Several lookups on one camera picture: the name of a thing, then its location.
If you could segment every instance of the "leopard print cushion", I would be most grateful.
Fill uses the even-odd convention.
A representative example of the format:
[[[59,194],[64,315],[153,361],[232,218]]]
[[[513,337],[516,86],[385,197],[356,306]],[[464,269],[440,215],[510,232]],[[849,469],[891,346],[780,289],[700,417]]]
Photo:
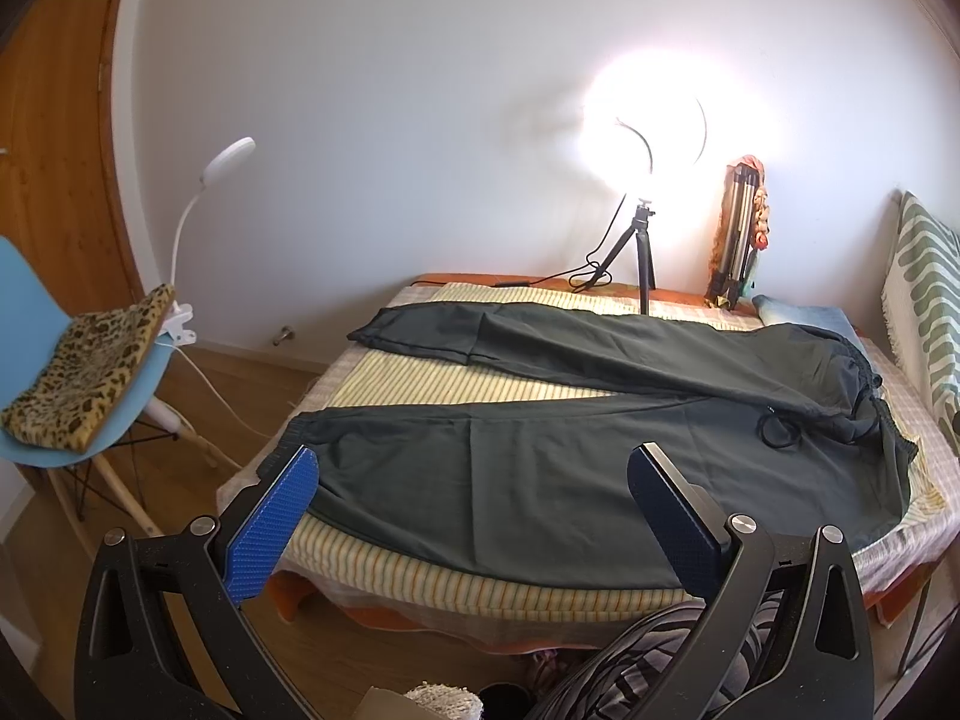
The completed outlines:
[[[120,402],[174,298],[161,284],[140,303],[80,314],[64,330],[53,359],[0,424],[23,443],[83,453]]]

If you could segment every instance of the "drawstring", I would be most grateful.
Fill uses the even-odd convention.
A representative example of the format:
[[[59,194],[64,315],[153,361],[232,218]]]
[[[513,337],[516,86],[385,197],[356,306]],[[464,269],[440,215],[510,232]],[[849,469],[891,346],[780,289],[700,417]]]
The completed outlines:
[[[860,411],[860,406],[863,405],[863,399],[867,395],[872,394],[874,391],[875,382],[870,382],[861,386],[860,391],[856,394],[856,399],[853,401],[853,409],[850,413],[850,418],[856,420],[856,414]],[[757,435],[760,436],[760,440],[769,446],[771,449],[786,449],[789,446],[798,445],[800,443],[800,438],[803,437],[803,423],[801,423],[794,415],[789,415],[786,412],[779,412],[778,410],[768,406],[768,413],[762,415],[760,419],[757,420]],[[786,432],[786,440],[782,442],[776,442],[775,440],[770,439],[767,436],[767,424],[772,420],[776,420]],[[854,436],[848,442],[845,442],[846,445],[854,445],[856,442],[860,442],[865,439],[870,433],[874,432],[877,427],[880,427],[880,409],[875,409],[874,421],[870,424],[870,427],[862,432],[859,436]]]
[[[775,409],[769,409],[769,413],[762,415],[760,419],[757,420],[757,435],[760,436],[760,440],[769,446],[771,449],[786,449],[789,446],[793,446],[796,443],[800,443],[800,436],[803,435],[803,430],[800,429],[800,424],[796,423],[793,419],[789,418],[785,413],[778,412]],[[785,442],[775,442],[770,440],[766,434],[767,422],[771,419],[775,419],[782,428],[786,430],[787,440]]]

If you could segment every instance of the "blue pillow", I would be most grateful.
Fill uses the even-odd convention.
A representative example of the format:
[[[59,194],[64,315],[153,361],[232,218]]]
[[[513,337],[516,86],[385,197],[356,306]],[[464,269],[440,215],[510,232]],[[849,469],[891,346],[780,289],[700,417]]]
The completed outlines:
[[[877,373],[877,366],[870,360],[870,355],[867,354],[867,349],[853,330],[853,325],[840,309],[834,306],[795,306],[792,303],[784,303],[782,300],[767,298],[766,295],[757,295],[754,298],[754,307],[760,315],[760,321],[765,325],[786,322],[805,324],[843,336],[863,353],[863,356],[870,361],[870,367],[874,373]]]

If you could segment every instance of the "beige fuzzy object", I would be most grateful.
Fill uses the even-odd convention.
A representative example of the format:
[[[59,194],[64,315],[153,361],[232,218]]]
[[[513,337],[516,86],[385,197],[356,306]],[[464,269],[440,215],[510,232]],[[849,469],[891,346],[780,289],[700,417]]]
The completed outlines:
[[[423,683],[409,691],[406,697],[449,720],[480,720],[483,714],[483,703],[464,688]]]

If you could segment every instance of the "wooden door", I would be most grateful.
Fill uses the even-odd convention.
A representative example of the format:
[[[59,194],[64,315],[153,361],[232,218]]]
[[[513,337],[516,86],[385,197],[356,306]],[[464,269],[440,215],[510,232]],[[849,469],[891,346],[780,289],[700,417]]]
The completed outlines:
[[[35,0],[0,52],[0,235],[69,314],[142,295],[112,173],[116,1]]]

